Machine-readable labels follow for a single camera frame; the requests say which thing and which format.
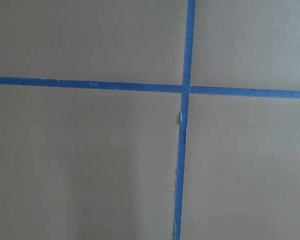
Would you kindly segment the blue tape line crosswise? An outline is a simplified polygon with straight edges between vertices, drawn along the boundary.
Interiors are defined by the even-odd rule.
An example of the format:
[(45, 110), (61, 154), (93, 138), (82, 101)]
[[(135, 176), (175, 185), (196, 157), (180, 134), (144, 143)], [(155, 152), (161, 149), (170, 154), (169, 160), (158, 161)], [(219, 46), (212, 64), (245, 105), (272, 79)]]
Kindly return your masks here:
[[(158, 93), (182, 93), (181, 85), (150, 84), (150, 83), (126, 83), (87, 80), (45, 79), (45, 78), (22, 78), (0, 77), (0, 85), (17, 85), (33, 87), (56, 87), (76, 89), (100, 89), (116, 91), (140, 91)], [(235, 87), (214, 86), (190, 86), (188, 92), (197, 95), (222, 95), (240, 97), (300, 99), (300, 91), (278, 89), (253, 89)]]

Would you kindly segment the blue tape line lengthwise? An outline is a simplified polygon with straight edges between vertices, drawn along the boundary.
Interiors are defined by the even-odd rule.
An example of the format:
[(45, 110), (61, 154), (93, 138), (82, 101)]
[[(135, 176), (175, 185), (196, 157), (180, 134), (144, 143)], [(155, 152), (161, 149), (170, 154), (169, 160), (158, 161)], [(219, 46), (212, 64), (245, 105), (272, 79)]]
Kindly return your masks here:
[(186, 165), (186, 148), (187, 148), (187, 130), (188, 115), (191, 88), (192, 73), (192, 56), (193, 40), (195, 28), (196, 1), (187, 2), (186, 25), (185, 25), (185, 42), (183, 56), (183, 72), (180, 99), (180, 123), (178, 132), (178, 149), (175, 176), (175, 197), (174, 197), (174, 233), (173, 239), (181, 239), (182, 230), (182, 212), (183, 212), (183, 194), (184, 194), (184, 177)]

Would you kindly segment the brown paper table cover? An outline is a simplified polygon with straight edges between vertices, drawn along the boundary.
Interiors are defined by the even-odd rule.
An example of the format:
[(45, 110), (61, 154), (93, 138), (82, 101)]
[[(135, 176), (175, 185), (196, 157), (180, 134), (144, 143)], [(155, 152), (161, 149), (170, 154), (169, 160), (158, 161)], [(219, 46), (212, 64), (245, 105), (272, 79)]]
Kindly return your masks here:
[[(0, 0), (0, 77), (182, 85), (188, 0)], [(300, 0), (196, 0), (190, 86), (300, 91)], [(173, 240), (181, 93), (0, 84), (0, 240)], [(190, 94), (180, 240), (300, 240), (300, 99)]]

